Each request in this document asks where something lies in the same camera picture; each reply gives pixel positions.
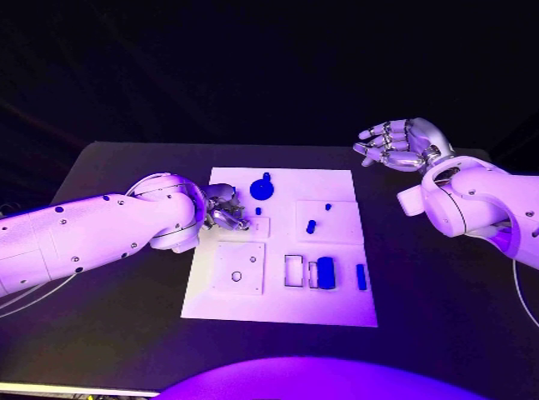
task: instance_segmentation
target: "white board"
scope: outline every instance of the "white board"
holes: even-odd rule
[[[249,189],[264,173],[270,173],[276,191],[269,200],[259,201],[252,197]],[[378,319],[361,244],[364,231],[351,171],[217,167],[213,169],[210,183],[230,183],[236,186],[241,204],[246,206],[246,218],[267,219],[259,219],[254,232],[228,232],[214,227],[200,234],[201,244],[191,265],[182,318],[376,327]],[[347,237],[348,243],[332,242],[329,239],[321,242],[299,240],[298,205],[302,201],[332,203],[329,212],[335,210],[335,202],[354,204],[344,208],[344,219],[354,227],[354,236]],[[263,210],[259,216],[256,208]],[[264,244],[262,295],[231,293],[213,288],[220,273],[215,268],[220,242]],[[303,287],[285,285],[286,255],[303,256]],[[316,262],[321,257],[332,257],[335,260],[337,287],[332,290],[309,287],[309,262]],[[368,290],[358,288],[360,263],[365,266]]]

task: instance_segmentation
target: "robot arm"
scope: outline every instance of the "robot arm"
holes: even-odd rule
[[[360,138],[373,138],[354,146],[367,157],[364,166],[378,161],[425,175],[422,185],[399,194],[406,214],[426,212],[446,236],[485,239],[539,269],[539,177],[512,175],[489,162],[456,157],[438,127],[422,118],[378,125]]]
[[[107,194],[0,219],[0,297],[152,248],[182,253],[218,223],[247,229],[230,185],[198,185],[169,173]]]

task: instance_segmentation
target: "white cable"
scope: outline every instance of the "white cable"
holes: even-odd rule
[[[171,172],[159,172],[155,173],[153,175],[149,175],[148,177],[145,177],[133,186],[132,188],[128,190],[126,196],[132,196],[133,190],[140,186],[142,183],[145,183],[149,179],[158,178],[158,177],[166,177],[171,175]]]
[[[514,260],[514,280],[515,280],[515,288],[518,289],[520,300],[523,301],[523,306],[525,308],[525,311],[527,311],[527,313],[530,315],[531,320],[534,321],[537,327],[539,328],[539,322],[537,321],[534,315],[531,314],[531,311],[528,309],[528,305],[525,304],[525,301],[524,301],[523,290],[520,289],[518,269],[517,269],[517,266],[515,266],[515,260]]]
[[[34,287],[31,290],[28,290],[22,295],[16,296],[9,302],[0,305],[0,310],[11,306],[18,300],[21,300],[28,294],[34,293],[40,288],[42,288],[45,283]]]
[[[16,313],[21,310],[25,310],[29,306],[32,306],[37,302],[40,302],[47,296],[50,296],[50,294],[54,294],[61,287],[66,285],[66,283],[68,283],[68,281],[76,277],[77,274],[71,275],[66,281],[63,282],[63,284],[50,292],[47,293],[44,296],[41,296],[37,300],[34,300],[29,304],[27,304],[24,307],[15,309],[14,311],[6,312],[4,315],[0,315],[0,318],[6,317],[8,315],[12,315],[14,313]]]

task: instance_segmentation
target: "robotic hand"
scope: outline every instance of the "robotic hand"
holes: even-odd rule
[[[458,157],[436,125],[391,121],[360,134],[354,149],[399,171],[420,171],[422,184],[399,194],[409,216],[426,212],[440,232],[485,239],[539,269],[539,177],[512,175],[489,162]]]
[[[0,297],[152,248],[182,253],[215,224],[247,230],[234,188],[168,172],[110,193],[0,219]]]

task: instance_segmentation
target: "black table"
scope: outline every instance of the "black table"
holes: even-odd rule
[[[539,331],[511,260],[406,216],[396,195],[417,173],[360,164],[350,147],[91,144],[55,203],[123,193],[156,172],[207,184],[213,167],[351,169],[380,326],[182,319],[194,251],[146,247],[0,320],[0,382],[164,390],[230,363],[312,355],[384,364],[491,398],[539,398]],[[539,312],[539,272],[520,271]]]

